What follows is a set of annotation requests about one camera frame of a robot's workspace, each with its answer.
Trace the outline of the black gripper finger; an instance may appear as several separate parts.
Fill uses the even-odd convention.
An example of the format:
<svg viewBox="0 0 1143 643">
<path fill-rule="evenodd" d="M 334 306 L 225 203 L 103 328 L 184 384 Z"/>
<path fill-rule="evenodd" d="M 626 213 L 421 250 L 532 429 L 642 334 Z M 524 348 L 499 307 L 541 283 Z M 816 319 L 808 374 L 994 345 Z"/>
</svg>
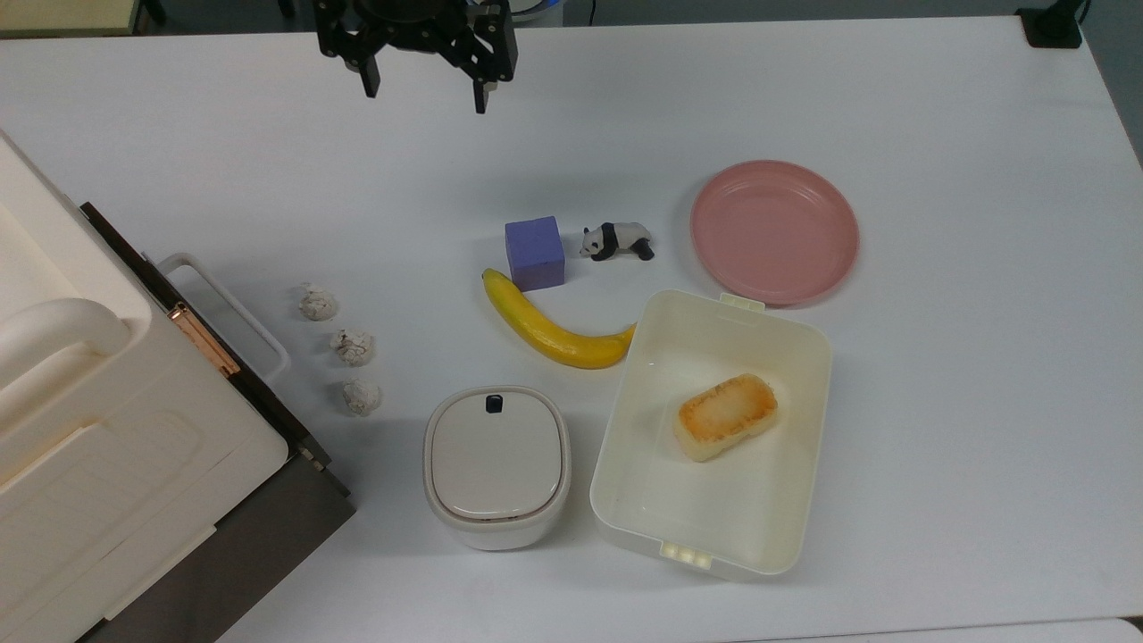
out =
<svg viewBox="0 0 1143 643">
<path fill-rule="evenodd" d="M 347 1 L 314 1 L 313 11 L 320 53 L 339 58 L 350 71 L 358 73 L 363 93 L 376 97 L 379 69 L 375 56 L 387 43 L 387 32 L 376 21 L 363 17 L 358 8 L 354 8 L 355 29 L 347 29 Z"/>
<path fill-rule="evenodd" d="M 470 77 L 475 113 L 493 90 L 515 77 L 518 45 L 507 3 L 443 3 L 435 26 L 445 61 Z"/>
</svg>

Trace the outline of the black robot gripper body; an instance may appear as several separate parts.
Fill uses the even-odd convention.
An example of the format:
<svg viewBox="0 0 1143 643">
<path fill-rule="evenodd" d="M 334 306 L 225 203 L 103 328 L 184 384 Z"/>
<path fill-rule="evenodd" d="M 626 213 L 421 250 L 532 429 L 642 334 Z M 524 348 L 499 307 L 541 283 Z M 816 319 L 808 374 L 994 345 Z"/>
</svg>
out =
<svg viewBox="0 0 1143 643">
<path fill-rule="evenodd" d="M 355 1 L 355 16 L 371 31 L 435 29 L 442 33 L 459 33 L 467 29 L 464 1 Z"/>
</svg>

